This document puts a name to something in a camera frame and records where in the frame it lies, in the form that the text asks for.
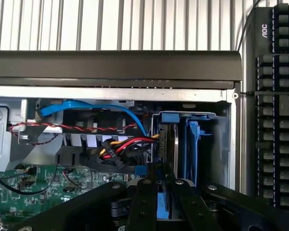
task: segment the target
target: yellow wire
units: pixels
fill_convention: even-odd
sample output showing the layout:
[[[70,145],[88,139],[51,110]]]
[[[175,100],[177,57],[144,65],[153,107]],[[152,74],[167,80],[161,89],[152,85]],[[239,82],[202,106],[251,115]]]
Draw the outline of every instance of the yellow wire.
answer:
[[[159,137],[159,134],[156,134],[154,136],[151,136],[151,138],[157,138]],[[112,141],[110,142],[110,145],[114,145],[114,144],[119,144],[119,143],[122,143],[123,141]],[[99,154],[98,154],[98,157],[101,157],[104,153],[106,152],[106,149],[104,148]]]

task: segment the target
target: keyboard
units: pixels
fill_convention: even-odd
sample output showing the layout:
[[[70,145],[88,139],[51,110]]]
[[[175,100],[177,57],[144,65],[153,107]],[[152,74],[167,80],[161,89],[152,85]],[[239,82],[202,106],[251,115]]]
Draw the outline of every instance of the keyboard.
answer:
[[[256,194],[289,210],[289,4],[253,14],[247,42],[255,61]]]

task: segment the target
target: black keyboard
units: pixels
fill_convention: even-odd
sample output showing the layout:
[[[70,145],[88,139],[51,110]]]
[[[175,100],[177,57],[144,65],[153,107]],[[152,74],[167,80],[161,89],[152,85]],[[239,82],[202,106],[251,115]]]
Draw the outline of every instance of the black keyboard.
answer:
[[[249,33],[254,49],[256,194],[289,210],[289,5],[258,7]]]

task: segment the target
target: corrugated metal wall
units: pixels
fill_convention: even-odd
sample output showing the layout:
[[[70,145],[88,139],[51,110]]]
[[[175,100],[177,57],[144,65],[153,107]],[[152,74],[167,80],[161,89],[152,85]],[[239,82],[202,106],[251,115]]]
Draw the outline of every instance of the corrugated metal wall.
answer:
[[[233,50],[253,2],[0,0],[0,50]]]

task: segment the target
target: green circuit board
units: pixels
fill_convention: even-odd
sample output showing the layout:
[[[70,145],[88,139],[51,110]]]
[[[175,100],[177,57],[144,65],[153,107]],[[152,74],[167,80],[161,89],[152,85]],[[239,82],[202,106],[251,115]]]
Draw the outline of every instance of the green circuit board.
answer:
[[[25,182],[29,182],[27,185],[20,183],[24,181],[23,176],[5,180],[5,182],[24,192],[39,191],[49,185],[49,182],[53,179],[55,168],[55,166],[38,166],[36,175],[27,176],[27,179],[25,180]],[[39,195],[19,195],[0,185],[0,222],[3,224],[18,223],[109,181],[118,181],[127,184],[127,181],[130,179],[130,176],[126,174],[93,171],[93,180],[91,180],[91,175],[87,168],[76,168],[69,174],[70,179],[81,186],[81,188],[88,187],[88,190],[79,190],[63,176],[62,171],[64,169],[65,167],[58,167],[53,184],[46,192]],[[20,169],[4,173],[1,172],[0,177],[15,175],[22,172],[24,172],[24,170]]]

